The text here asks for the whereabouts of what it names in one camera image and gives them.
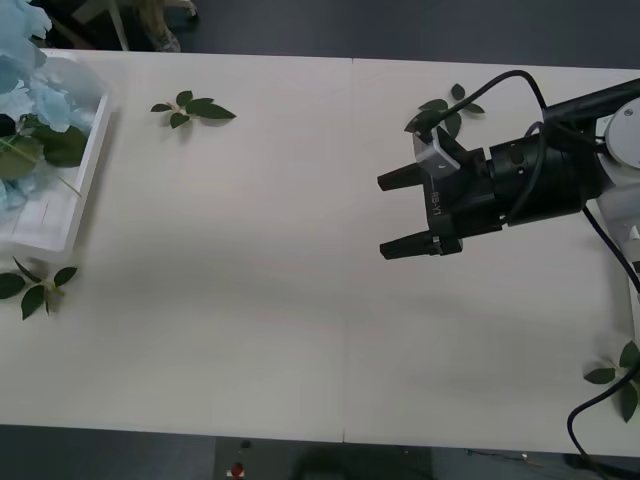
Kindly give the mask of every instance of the dark floor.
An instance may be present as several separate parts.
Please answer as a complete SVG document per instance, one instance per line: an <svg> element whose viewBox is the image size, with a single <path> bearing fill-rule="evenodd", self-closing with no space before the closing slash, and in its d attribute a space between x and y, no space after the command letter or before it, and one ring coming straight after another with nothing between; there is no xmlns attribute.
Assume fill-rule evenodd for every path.
<svg viewBox="0 0 640 480"><path fill-rule="evenodd" d="M198 25L179 8L166 13L184 52L640 68L637 0L194 3ZM133 16L124 19L132 49L149 50ZM119 49L108 15L91 29L104 48Z"/></svg>
<svg viewBox="0 0 640 480"><path fill-rule="evenodd" d="M67 0L67 4L80 1ZM187 23L180 9L167 12L185 52L640 68L637 0L195 3L198 25ZM149 50L130 12L124 12L124 19L133 49ZM108 16L97 18L90 29L103 48L118 48ZM238 459L239 443L212 437L0 426L0 479L223 480ZM289 478L302 458L324 447L255 441L243 459L247 478ZM364 478L378 478L362 466L369 461L358 463L371 450L328 448L332 461L335 455L343 459L342 452L347 452L356 462L350 468L365 472ZM408 457L399 461L399 447L371 448L378 449L375 461L388 459L387 466L395 462L391 472L379 470L386 478L431 478L434 470L439 480L594 478L567 469L560 455L544 457L545 468L523 465L517 452L506 452L507 458L502 458L468 456L463 450L403 449L400 453ZM625 468L636 472L628 478L638 478L640 462L625 462Z"/></svg>

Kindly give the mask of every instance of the leaf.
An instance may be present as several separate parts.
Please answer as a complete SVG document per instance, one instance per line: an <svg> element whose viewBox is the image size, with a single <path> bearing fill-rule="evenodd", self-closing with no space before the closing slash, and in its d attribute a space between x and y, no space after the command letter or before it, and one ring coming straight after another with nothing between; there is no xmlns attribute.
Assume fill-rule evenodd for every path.
<svg viewBox="0 0 640 480"><path fill-rule="evenodd" d="M0 180L15 180L29 174L34 168L42 146L37 140L29 137L2 138L5 149L0 152Z"/></svg>
<svg viewBox="0 0 640 480"><path fill-rule="evenodd" d="M190 120L186 115L182 115L181 113L174 113L171 115L171 119L169 123L171 124L171 128L178 128L183 123L186 123Z"/></svg>
<svg viewBox="0 0 640 480"><path fill-rule="evenodd" d="M198 104L191 112L202 118L209 118L211 120L228 120L236 118L236 116L229 110L222 108L220 105L210 104Z"/></svg>
<svg viewBox="0 0 640 480"><path fill-rule="evenodd" d="M24 278L15 273L0 274L0 300L15 297L26 284Z"/></svg>
<svg viewBox="0 0 640 480"><path fill-rule="evenodd" d="M180 92L176 97L176 103L180 107L185 107L191 100L193 100L193 92L191 90Z"/></svg>
<svg viewBox="0 0 640 480"><path fill-rule="evenodd" d="M446 100L441 98L437 98L436 100L431 100L420 107L420 110L438 110L444 111L449 108L449 104L447 104Z"/></svg>
<svg viewBox="0 0 640 480"><path fill-rule="evenodd" d="M16 262L16 265L18 266L18 268L20 269L20 271L25 277L27 277L33 283L40 283L42 281L42 279L38 278L37 275L34 275L29 270L27 270L27 268L24 265L22 265L16 257L12 257L12 258L13 258L13 261Z"/></svg>
<svg viewBox="0 0 640 480"><path fill-rule="evenodd" d="M620 366L622 368L632 368L638 361L640 361L640 351L638 351L638 347L634 341L631 340L622 350Z"/></svg>
<svg viewBox="0 0 640 480"><path fill-rule="evenodd" d="M171 107L166 103L156 103L151 107L152 112L168 112L169 110L171 110Z"/></svg>
<svg viewBox="0 0 640 480"><path fill-rule="evenodd" d="M190 115L197 115L199 109L206 107L207 105L211 105L212 103L213 98L197 98L187 103L185 110Z"/></svg>
<svg viewBox="0 0 640 480"><path fill-rule="evenodd" d="M462 85L456 83L453 87L451 87L451 96L455 98L457 101L462 100L465 97L466 93Z"/></svg>
<svg viewBox="0 0 640 480"><path fill-rule="evenodd" d="M55 277L53 277L53 283L55 284L56 287L61 287L62 285L67 283L69 280L71 280L77 271L78 269L75 267L63 268L58 273L56 273Z"/></svg>
<svg viewBox="0 0 640 480"><path fill-rule="evenodd" d="M447 126L447 132L453 138L458 136L460 133L460 127L462 126L462 117L459 113L454 113L450 117L447 117L444 121L444 124Z"/></svg>
<svg viewBox="0 0 640 480"><path fill-rule="evenodd" d="M87 136L77 127L66 132L54 132L48 126L36 128L31 134L44 145L44 159L58 168L78 167L82 163Z"/></svg>
<svg viewBox="0 0 640 480"><path fill-rule="evenodd" d="M27 290L27 293L22 297L22 320L29 318L33 315L33 312L42 306L45 295L46 289L44 285L36 285Z"/></svg>
<svg viewBox="0 0 640 480"><path fill-rule="evenodd" d="M413 117L411 121L404 128L405 132L414 133L417 130L417 127L420 126L421 123L428 123L434 118L438 117L440 112L436 112L434 110L423 110L418 115Z"/></svg>
<svg viewBox="0 0 640 480"><path fill-rule="evenodd" d="M483 113L485 113L484 108L482 108L480 105L476 105L475 103L470 103L469 105L464 107L464 110L469 113L475 113L476 115L482 115Z"/></svg>
<svg viewBox="0 0 640 480"><path fill-rule="evenodd" d="M592 372L587 373L584 379L595 385L605 385L613 381L616 376L614 368L596 368Z"/></svg>
<svg viewBox="0 0 640 480"><path fill-rule="evenodd" d="M638 406L638 392L636 388L628 383L622 390L620 390L620 395L618 396L620 400L620 410L622 411L622 418L626 423L631 420L633 414L636 411L636 407Z"/></svg>

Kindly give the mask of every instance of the black cable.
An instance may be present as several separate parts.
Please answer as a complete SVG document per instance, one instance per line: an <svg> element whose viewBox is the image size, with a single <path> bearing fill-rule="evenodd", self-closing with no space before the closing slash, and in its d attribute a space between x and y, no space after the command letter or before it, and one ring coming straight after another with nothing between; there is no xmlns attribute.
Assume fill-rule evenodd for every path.
<svg viewBox="0 0 640 480"><path fill-rule="evenodd" d="M587 220L589 220L589 223L596 231L596 233L600 236L602 241L607 245L607 247L609 247L611 253L613 253L618 262L620 262L620 265L622 265L624 271L627 272L627 275L629 275L629 280L631 280L631 283L633 283L633 286L636 288L638 295L640 295L640 278L638 278L638 275L636 274L631 264L629 264L627 259L624 258L623 253L616 246L616 244L613 243L613 240L609 238L609 235L607 235L607 233L602 229L598 221L593 217L593 214L586 206L582 209L582 213L584 213L585 217L587 217Z"/></svg>
<svg viewBox="0 0 640 480"><path fill-rule="evenodd" d="M460 102L456 103L449 110L445 110L444 112L442 112L436 119L434 119L432 122L430 122L432 124L431 128L435 127L436 125L440 125L440 123L445 118L453 115L456 112L459 112L464 107L466 107L469 104L473 103L475 100L477 100L482 95L487 93L489 90L491 90L497 84L499 84L500 82L506 80L507 78L511 78L511 77L522 77L522 78L524 78L527 81L527 83L529 84L529 87L531 87L531 90L533 91L533 94L535 95L536 101L538 102L538 105L540 105L540 108L542 110L547 108L547 102L545 102L544 97L542 96L542 92L540 91L540 87L538 86L536 81L533 79L531 74L529 72L525 72L524 70L511 70L509 72L505 72L505 73L503 73L501 75L498 75L496 78L494 78L493 80L490 80L489 82L487 82L484 86L480 87L478 90L476 90L474 93L469 95L467 98L465 98L464 100L461 100Z"/></svg>
<svg viewBox="0 0 640 480"><path fill-rule="evenodd" d="M514 202L513 207L511 207L511 210L509 210L509 212L502 219L503 225L506 225L509 222L511 222L516 217L516 215L520 213L520 209L529 198L529 195L533 191L533 188L536 186L536 182L538 181L538 178L540 178L542 165L544 164L544 159L547 154L547 141L544 136L544 123L536 122L533 125L531 125L527 129L527 133L525 133L525 137L530 136L536 129L538 129L540 133L538 137L538 154L536 155L536 163L535 163L535 166L533 167L533 172L531 172L531 176L529 177L529 181L527 182L527 185L522 189L522 192L520 192L520 195L518 195L518 198Z"/></svg>
<svg viewBox="0 0 640 480"><path fill-rule="evenodd" d="M593 215L591 214L591 211L589 210L589 208L587 208L586 205L582 209L582 213L584 213L584 215L587 217L587 220L589 220L589 223L594 228L596 233L600 236L600 238L605 243L605 245L609 247L609 250L611 250L611 253L613 253L613 255L616 257L618 262L620 262L620 265L622 265L622 268L624 268L624 271L629 276L629 280L631 280L631 283L633 283L633 286L638 292L638 295L640 295L640 279L638 278L638 275L633 270L633 268L631 267L627 259L624 258L624 255L622 254L620 249L616 246L615 243L613 243L611 238L609 238L609 235L607 235L607 233L602 229L602 227L600 226L598 221L593 217ZM589 467L591 467L591 469L594 472L596 472L602 480L608 480L608 477L602 471L602 469L598 467L598 465L591 459L591 457L584 450L584 448L582 448L582 445L580 445L580 442L578 442L578 439L576 438L576 435L573 432L573 421L580 413L584 412L587 408L591 408L594 405L597 405L603 400L606 400L607 398L611 397L614 393L622 390L626 385L629 384L629 382L631 382L633 377L635 377L638 373L640 373L640 361L638 361L638 363L636 363L633 366L633 368L631 368L626 373L626 375L624 375L617 383L609 387L600 395L597 395L593 397L591 400L588 400L583 404L574 408L569 414L569 417L567 418L567 431L569 432L569 437L571 437L571 441L580 452L580 455L582 456L582 458L589 464Z"/></svg>

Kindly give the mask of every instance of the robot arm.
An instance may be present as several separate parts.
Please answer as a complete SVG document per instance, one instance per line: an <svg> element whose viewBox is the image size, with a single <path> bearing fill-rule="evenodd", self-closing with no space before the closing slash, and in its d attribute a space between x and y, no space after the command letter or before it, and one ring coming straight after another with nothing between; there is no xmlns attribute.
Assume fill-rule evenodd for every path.
<svg viewBox="0 0 640 480"><path fill-rule="evenodd" d="M416 163L380 176L378 184L385 191L422 185L430 229L382 244L382 255L458 253L463 238L576 213L598 198L616 242L631 260L640 259L640 241L635 255L627 245L629 235L640 240L629 228L640 222L640 80L541 106L540 132L491 147L489 158L437 126L456 107L434 125L416 125ZM607 118L604 137L597 136Z"/></svg>

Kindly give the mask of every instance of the white table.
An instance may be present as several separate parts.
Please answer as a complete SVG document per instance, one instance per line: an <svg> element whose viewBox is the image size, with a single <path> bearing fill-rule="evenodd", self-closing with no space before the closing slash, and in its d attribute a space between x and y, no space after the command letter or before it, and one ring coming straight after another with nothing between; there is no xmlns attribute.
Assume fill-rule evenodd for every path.
<svg viewBox="0 0 640 480"><path fill-rule="evenodd" d="M420 189L381 193L375 183L411 159L397 127L456 82L472 92L511 68L355 63L349 442L573 452L566 417L603 390L582 379L583 365L595 358L598 337L631 331L624 274L581 215L471 238L448 257L385 261L364 247L425 227ZM638 76L526 70L549 104ZM469 148L518 138L540 118L522 80L478 103L486 119L465 119L459 137ZM611 402L579 416L575 430L591 453L640 453L640 416L625 425Z"/></svg>
<svg viewBox="0 0 640 480"><path fill-rule="evenodd" d="M579 216L385 261L425 228L415 107L505 66L85 53L120 105L61 311L0 304L0 423L573 451L596 338L630 330L625 279ZM529 68L553 103L637 72ZM238 118L172 131L148 110L192 89ZM506 95L516 93L512 103ZM461 141L539 118L523 83ZM593 453L637 455L611 403L579 417Z"/></svg>
<svg viewBox="0 0 640 480"><path fill-rule="evenodd" d="M341 441L351 60L81 58L119 112L60 312L0 305L0 423ZM161 126L188 89L238 118Z"/></svg>

